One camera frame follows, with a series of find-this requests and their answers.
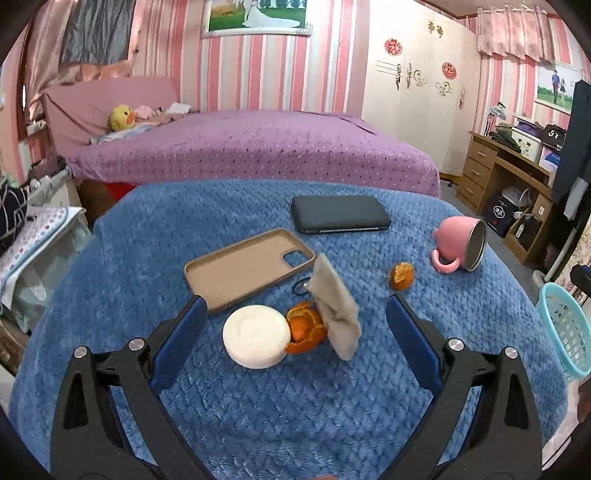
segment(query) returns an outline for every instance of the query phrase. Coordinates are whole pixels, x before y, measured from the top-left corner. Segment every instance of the black phone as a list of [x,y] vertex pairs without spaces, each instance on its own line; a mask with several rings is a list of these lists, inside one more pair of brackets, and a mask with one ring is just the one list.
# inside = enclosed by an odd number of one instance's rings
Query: black phone
[[370,195],[311,195],[291,200],[291,214],[300,233],[387,230],[390,217]]

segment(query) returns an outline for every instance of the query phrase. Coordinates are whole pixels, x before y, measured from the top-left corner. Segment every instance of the white wardrobe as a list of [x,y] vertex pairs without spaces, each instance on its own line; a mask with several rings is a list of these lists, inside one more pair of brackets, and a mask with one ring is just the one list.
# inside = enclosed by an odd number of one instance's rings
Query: white wardrobe
[[476,36],[414,0],[371,0],[362,118],[462,175],[474,126]]

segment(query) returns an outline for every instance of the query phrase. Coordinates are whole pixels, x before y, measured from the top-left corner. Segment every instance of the curtain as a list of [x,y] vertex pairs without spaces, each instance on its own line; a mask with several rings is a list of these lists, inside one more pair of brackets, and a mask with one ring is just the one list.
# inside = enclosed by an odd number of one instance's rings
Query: curtain
[[540,7],[478,9],[478,50],[492,56],[513,55],[554,62],[550,23]]
[[60,63],[111,65],[127,59],[135,0],[78,0],[70,13]]
[[25,119],[41,118],[41,96],[45,88],[103,77],[129,76],[133,70],[146,0],[137,0],[129,35],[126,60],[111,65],[92,63],[62,63],[60,53],[70,13],[78,0],[49,0],[35,16],[28,44],[25,66],[27,105]]

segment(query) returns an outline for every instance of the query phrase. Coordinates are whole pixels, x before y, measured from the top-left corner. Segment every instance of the blue blanket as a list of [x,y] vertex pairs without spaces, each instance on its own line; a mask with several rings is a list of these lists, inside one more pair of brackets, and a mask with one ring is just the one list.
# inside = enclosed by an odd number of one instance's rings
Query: blue blanket
[[[175,385],[161,395],[175,424],[219,479],[374,480],[393,460],[431,400],[417,384],[385,320],[388,273],[416,269],[407,300],[444,336],[472,349],[522,355],[544,439],[566,413],[566,384],[550,340],[515,278],[487,247],[473,273],[441,275],[430,265],[431,232],[458,211],[420,194],[344,185],[276,181],[211,181],[143,186],[96,225],[88,245],[56,291],[31,337],[12,394],[10,416],[33,454],[48,465],[51,422],[73,349],[121,348],[175,316],[190,298],[188,260],[276,227],[293,229],[297,194],[369,193],[392,218],[385,232],[306,236],[324,252],[359,303],[363,335],[352,361],[328,342],[265,371],[243,369],[222,344],[222,326],[238,306],[212,316]],[[295,278],[243,304],[286,312],[300,301]],[[137,454],[150,460],[115,389]],[[445,460],[459,450],[476,402],[466,403]]]

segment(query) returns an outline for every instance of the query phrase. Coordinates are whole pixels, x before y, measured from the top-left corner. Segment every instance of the blue laundry basket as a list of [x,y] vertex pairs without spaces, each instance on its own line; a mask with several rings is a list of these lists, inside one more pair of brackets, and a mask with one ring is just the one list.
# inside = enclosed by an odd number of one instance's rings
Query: blue laundry basket
[[547,283],[536,305],[560,356],[567,381],[581,380],[591,373],[591,328],[583,310],[564,288]]

